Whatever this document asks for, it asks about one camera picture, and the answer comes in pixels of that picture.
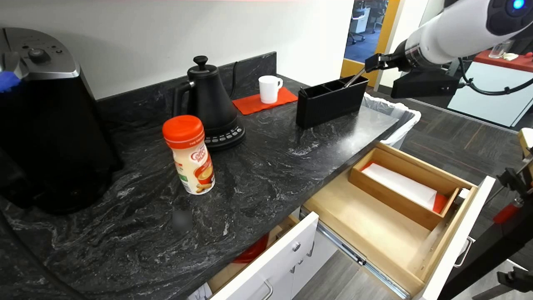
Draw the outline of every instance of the label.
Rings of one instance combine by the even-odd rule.
[[[188,193],[201,195],[215,186],[213,163],[205,143],[191,148],[175,148],[173,160]]]

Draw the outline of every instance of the black marble countertop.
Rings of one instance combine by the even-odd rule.
[[[348,115],[301,131],[294,103],[243,116],[244,141],[213,153],[215,188],[190,196],[160,133],[170,96],[126,93],[101,108],[125,166],[98,203],[48,216],[0,198],[0,295],[185,298],[398,126]]]

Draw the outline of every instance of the open drawer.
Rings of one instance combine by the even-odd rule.
[[[210,286],[215,291],[213,300],[241,298],[284,298],[279,291],[283,278],[294,273],[296,268],[311,255],[318,215],[309,213],[301,221],[283,221],[279,238],[269,245],[249,265],[230,263],[215,278]]]
[[[371,273],[378,271],[378,278],[388,286],[394,285],[396,293],[399,290],[404,298],[438,298],[494,180],[488,176],[478,186],[396,148],[383,143],[376,148],[381,151],[381,161],[401,160],[413,168],[426,170],[431,180],[446,185],[443,190],[453,203],[446,205],[448,211],[434,226],[428,228],[413,220],[413,215],[398,211],[383,198],[374,198],[383,196],[368,190],[374,185],[351,183],[349,170],[323,186],[303,206],[319,215],[323,228],[341,240],[338,245],[346,245],[341,250],[353,248],[358,263],[371,268]]]

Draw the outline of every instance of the cabinet door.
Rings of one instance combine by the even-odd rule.
[[[261,256],[223,286],[213,300],[271,298],[278,281],[311,251],[318,215],[306,215]]]
[[[294,298],[334,251],[336,246],[318,231],[313,250],[304,255],[299,265],[284,273],[278,281],[271,300]]]

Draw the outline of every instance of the electric kettle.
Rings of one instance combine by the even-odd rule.
[[[196,65],[188,68],[188,80],[176,88],[173,113],[200,116],[206,146],[225,148],[236,145],[244,136],[244,128],[221,85],[218,68],[206,65],[206,60],[205,55],[193,58]]]

